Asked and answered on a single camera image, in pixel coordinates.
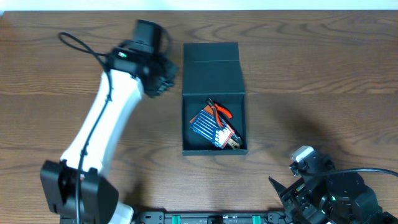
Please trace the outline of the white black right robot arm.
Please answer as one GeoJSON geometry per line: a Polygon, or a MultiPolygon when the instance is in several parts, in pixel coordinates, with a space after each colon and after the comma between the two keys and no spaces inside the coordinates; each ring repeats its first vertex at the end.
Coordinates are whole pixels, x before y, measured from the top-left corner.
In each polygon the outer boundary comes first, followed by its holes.
{"type": "Polygon", "coordinates": [[[376,193],[357,172],[304,175],[290,187],[272,177],[269,182],[292,223],[397,224],[397,218],[382,209],[376,193]]]}

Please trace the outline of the black cardboard box with lid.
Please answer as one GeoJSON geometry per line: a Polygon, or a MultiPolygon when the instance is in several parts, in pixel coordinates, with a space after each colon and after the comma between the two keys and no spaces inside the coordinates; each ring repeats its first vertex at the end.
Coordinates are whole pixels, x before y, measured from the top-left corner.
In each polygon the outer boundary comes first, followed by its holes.
{"type": "Polygon", "coordinates": [[[183,45],[182,140],[183,156],[246,155],[246,90],[236,42],[191,43],[183,45]],[[190,121],[211,98],[232,114],[221,114],[241,138],[239,149],[216,147],[194,132],[190,121]]]}

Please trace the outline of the clear precision screwdriver set case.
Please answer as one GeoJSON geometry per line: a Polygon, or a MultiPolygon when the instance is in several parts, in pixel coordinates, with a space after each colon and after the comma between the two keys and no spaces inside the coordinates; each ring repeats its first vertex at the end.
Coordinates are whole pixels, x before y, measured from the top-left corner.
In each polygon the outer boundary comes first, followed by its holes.
{"type": "Polygon", "coordinates": [[[221,149],[225,148],[231,139],[231,131],[223,125],[223,129],[219,129],[215,123],[214,117],[201,110],[192,120],[190,127],[194,132],[209,140],[213,145],[221,149]]]}

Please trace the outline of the orange scraper with wooden handle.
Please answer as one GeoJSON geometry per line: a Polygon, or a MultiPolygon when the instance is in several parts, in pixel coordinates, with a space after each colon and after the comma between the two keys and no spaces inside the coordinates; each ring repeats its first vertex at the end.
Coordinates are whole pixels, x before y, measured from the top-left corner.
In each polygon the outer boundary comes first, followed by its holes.
{"type": "Polygon", "coordinates": [[[218,118],[214,117],[211,106],[205,106],[190,120],[190,128],[220,149],[224,149],[226,146],[232,149],[240,149],[241,138],[222,117],[222,115],[226,115],[228,119],[231,119],[232,113],[217,104],[214,105],[214,108],[218,113],[218,118]]]}

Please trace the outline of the orange black handled pliers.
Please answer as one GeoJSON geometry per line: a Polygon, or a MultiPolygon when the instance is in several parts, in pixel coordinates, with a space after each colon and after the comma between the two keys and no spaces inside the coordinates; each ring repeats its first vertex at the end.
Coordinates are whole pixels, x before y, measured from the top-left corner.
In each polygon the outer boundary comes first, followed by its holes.
{"type": "Polygon", "coordinates": [[[219,112],[226,115],[228,119],[233,118],[232,113],[229,110],[227,110],[226,108],[219,106],[211,98],[208,98],[206,100],[206,103],[211,108],[211,110],[213,112],[213,117],[215,119],[215,123],[216,123],[217,127],[219,129],[223,129],[223,123],[221,122],[221,116],[219,115],[219,112]]]}

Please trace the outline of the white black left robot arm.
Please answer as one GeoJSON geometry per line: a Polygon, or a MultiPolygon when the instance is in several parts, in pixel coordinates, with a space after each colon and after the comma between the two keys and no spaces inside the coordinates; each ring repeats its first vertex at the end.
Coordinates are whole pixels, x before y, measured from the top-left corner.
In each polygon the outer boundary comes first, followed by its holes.
{"type": "Polygon", "coordinates": [[[114,48],[103,61],[96,98],[58,162],[45,161],[40,180],[60,223],[131,223],[134,210],[108,181],[113,155],[139,102],[174,84],[178,67],[163,53],[114,48]]]}

